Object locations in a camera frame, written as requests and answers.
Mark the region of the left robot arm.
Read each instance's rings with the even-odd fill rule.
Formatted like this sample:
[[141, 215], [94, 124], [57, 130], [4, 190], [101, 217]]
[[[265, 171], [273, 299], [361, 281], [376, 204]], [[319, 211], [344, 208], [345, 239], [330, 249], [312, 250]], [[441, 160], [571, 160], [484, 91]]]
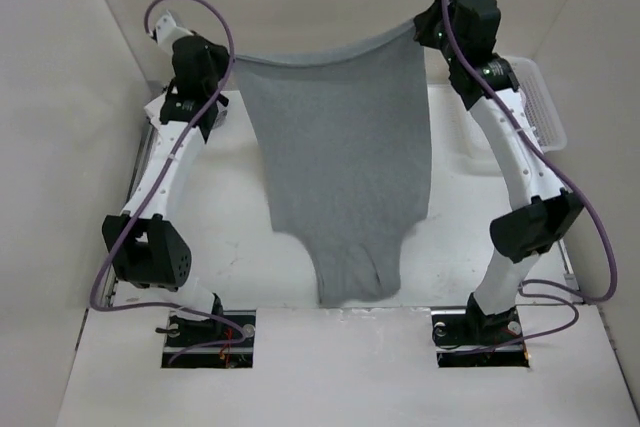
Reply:
[[222, 89], [235, 49], [190, 31], [166, 45], [174, 76], [145, 107], [154, 144], [142, 177], [122, 210], [102, 223], [104, 266], [118, 281], [153, 291], [149, 306], [193, 317], [190, 333], [210, 346], [223, 337], [225, 323], [215, 314], [216, 295], [191, 274], [192, 252], [173, 217], [196, 158], [226, 117], [229, 100]]

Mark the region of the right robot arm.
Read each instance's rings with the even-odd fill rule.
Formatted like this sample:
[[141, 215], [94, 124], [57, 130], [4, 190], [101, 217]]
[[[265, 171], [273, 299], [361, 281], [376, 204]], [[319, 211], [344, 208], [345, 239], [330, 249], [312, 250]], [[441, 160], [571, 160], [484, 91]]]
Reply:
[[450, 84], [487, 138], [509, 195], [510, 212], [490, 223], [494, 252], [463, 320], [466, 335], [479, 343], [513, 319], [521, 283], [583, 209], [536, 155], [525, 96], [511, 64], [494, 51], [500, 20], [496, 0], [434, 0], [414, 19], [415, 41], [443, 55]]

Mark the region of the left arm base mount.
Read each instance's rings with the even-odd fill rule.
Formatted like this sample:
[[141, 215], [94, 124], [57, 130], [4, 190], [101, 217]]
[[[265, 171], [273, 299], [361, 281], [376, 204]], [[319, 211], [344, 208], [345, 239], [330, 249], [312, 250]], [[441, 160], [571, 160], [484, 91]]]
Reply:
[[165, 369], [249, 369], [253, 367], [256, 311], [225, 311], [236, 329], [210, 320], [188, 320], [172, 313], [167, 326], [156, 329], [164, 336], [161, 367]]

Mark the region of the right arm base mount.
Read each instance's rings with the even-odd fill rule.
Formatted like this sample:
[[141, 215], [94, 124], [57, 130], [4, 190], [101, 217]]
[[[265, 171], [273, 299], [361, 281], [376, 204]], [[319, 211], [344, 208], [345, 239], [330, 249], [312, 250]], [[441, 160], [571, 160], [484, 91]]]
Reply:
[[431, 320], [440, 368], [529, 367], [516, 309], [485, 326], [464, 309], [434, 310]]

